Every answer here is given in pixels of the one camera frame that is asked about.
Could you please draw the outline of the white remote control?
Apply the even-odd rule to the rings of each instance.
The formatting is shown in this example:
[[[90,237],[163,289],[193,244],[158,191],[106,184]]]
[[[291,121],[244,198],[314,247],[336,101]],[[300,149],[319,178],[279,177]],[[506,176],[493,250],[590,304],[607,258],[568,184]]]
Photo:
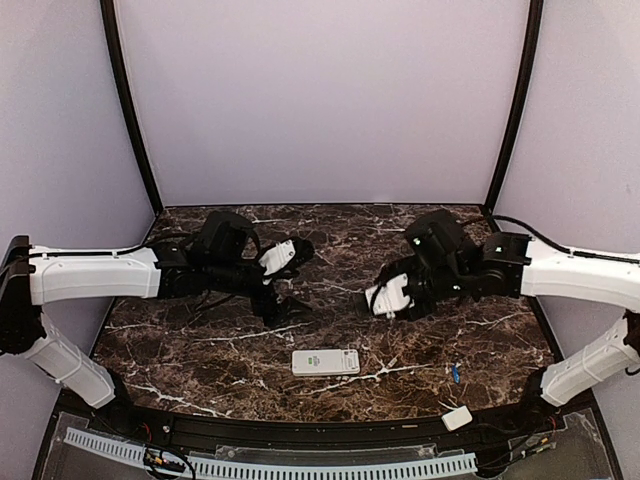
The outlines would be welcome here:
[[[296,350],[291,356],[291,371],[300,377],[358,374],[359,354],[349,349]]]

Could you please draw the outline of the white battery cover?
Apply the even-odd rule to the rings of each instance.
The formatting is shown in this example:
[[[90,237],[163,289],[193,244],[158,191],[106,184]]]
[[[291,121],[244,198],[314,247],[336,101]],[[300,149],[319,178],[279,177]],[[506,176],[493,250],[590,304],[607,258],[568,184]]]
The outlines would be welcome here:
[[[445,428],[452,432],[470,424],[473,421],[473,416],[468,407],[464,405],[449,410],[441,416],[441,420]]]

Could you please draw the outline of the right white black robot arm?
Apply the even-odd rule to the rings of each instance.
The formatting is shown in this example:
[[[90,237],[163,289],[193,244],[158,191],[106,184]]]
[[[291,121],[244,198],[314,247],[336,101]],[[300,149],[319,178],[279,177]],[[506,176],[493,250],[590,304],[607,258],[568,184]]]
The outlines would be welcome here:
[[[450,211],[439,209],[404,232],[413,253],[382,267],[364,293],[374,316],[423,318],[441,301],[470,297],[555,296],[614,305],[623,315],[598,339],[529,377],[510,413],[521,434],[534,432],[560,407],[610,376],[634,375],[639,363],[639,257],[557,244],[530,226],[494,232],[475,243]]]

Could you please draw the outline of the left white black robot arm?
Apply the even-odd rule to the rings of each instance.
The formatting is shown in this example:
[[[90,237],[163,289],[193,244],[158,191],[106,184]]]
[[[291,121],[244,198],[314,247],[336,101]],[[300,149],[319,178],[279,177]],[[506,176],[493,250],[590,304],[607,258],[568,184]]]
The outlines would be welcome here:
[[[106,250],[36,246],[14,237],[1,264],[1,351],[31,361],[73,391],[120,436],[141,427],[117,374],[95,363],[44,313],[48,303],[103,297],[175,299],[221,292],[249,300],[273,327],[307,306],[280,298],[275,283],[292,279],[314,255],[311,241],[287,238],[264,247],[247,218],[214,212],[194,233]]]

